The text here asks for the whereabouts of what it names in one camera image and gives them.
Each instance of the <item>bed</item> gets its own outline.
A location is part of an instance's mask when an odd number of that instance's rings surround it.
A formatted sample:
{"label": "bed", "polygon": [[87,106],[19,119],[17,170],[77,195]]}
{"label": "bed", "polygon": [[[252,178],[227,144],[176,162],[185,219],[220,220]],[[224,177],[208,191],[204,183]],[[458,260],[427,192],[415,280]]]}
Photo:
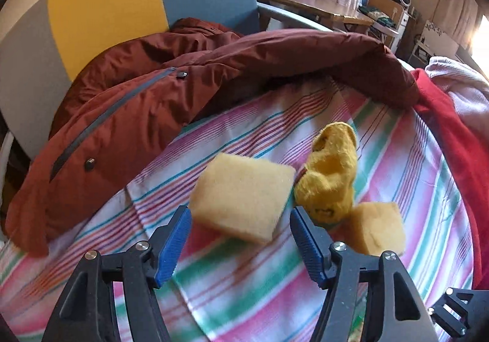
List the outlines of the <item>bed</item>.
{"label": "bed", "polygon": [[[355,202],[394,201],[407,234],[401,259],[426,305],[449,286],[470,288],[469,219],[432,133],[414,111],[392,110],[331,79],[292,83],[192,123],[89,221],[34,259],[13,244],[0,253],[0,313],[20,341],[41,340],[63,285],[89,249],[124,251],[168,222],[219,152],[261,157],[299,170],[311,140],[344,121],[358,135]],[[325,292],[307,276],[289,229],[287,204],[274,240],[260,247],[194,225],[172,279],[157,291],[178,341],[309,340]],[[118,326],[131,340],[122,287]],[[359,293],[354,328],[361,326]]]}

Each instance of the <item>gray zipper strip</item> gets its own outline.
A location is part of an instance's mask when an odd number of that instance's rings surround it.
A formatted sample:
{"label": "gray zipper strip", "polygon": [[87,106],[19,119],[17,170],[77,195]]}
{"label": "gray zipper strip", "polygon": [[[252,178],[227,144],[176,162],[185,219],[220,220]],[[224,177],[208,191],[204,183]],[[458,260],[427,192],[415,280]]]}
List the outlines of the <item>gray zipper strip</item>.
{"label": "gray zipper strip", "polygon": [[51,170],[51,177],[50,177],[50,182],[54,179],[56,174],[58,174],[59,170],[61,167],[63,167],[64,163],[66,163],[69,159],[69,157],[73,154],[73,152],[82,144],[82,142],[88,138],[88,136],[98,127],[100,126],[105,120],[107,120],[111,115],[114,114],[114,112],[119,109],[121,106],[123,106],[128,100],[134,98],[136,95],[138,95],[141,91],[144,91],[146,88],[149,88],[155,82],[158,80],[161,80],[163,77],[168,76],[171,72],[174,72],[176,69],[175,68],[169,68],[163,70],[162,73],[158,74],[157,76],[153,77],[151,80],[148,80],[147,82],[141,84],[140,86],[134,88],[132,91],[128,92],[125,94],[122,98],[120,98],[117,102],[115,102],[113,105],[109,106],[107,110],[102,113],[99,117],[97,117],[89,126],[87,126],[74,140],[72,143],[68,145],[66,149],[63,150],[62,154],[56,159],[56,161],[53,164],[53,168]]}

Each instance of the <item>beige sponge block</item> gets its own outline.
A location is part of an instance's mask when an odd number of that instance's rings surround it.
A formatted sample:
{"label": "beige sponge block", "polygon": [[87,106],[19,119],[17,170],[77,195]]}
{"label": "beige sponge block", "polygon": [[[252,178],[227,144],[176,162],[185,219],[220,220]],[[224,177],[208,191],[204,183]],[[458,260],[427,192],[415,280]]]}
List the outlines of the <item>beige sponge block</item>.
{"label": "beige sponge block", "polygon": [[192,218],[243,240],[266,244],[282,215],[295,169],[219,153],[190,195]]}
{"label": "beige sponge block", "polygon": [[396,203],[361,203],[333,233],[356,252],[380,256],[384,251],[404,253],[406,234]]}

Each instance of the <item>headboard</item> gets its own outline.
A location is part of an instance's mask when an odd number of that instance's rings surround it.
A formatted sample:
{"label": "headboard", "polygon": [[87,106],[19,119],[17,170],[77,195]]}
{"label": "headboard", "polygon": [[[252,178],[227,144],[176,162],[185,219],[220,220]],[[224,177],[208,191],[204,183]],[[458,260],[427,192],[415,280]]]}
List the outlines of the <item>headboard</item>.
{"label": "headboard", "polygon": [[256,0],[39,0],[0,42],[0,111],[31,158],[77,74],[96,55],[195,17],[259,30]]}

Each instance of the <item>wooden table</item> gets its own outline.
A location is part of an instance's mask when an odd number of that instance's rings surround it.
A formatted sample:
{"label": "wooden table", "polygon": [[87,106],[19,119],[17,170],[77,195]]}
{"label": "wooden table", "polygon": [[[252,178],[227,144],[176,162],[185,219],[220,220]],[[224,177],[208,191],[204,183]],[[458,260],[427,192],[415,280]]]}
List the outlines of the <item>wooden table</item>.
{"label": "wooden table", "polygon": [[321,18],[320,23],[327,27],[330,27],[329,25],[334,22],[339,22],[363,26],[364,30],[367,30],[373,25],[373,19],[368,16],[329,0],[258,0],[258,2],[275,2],[304,10],[319,16]]}

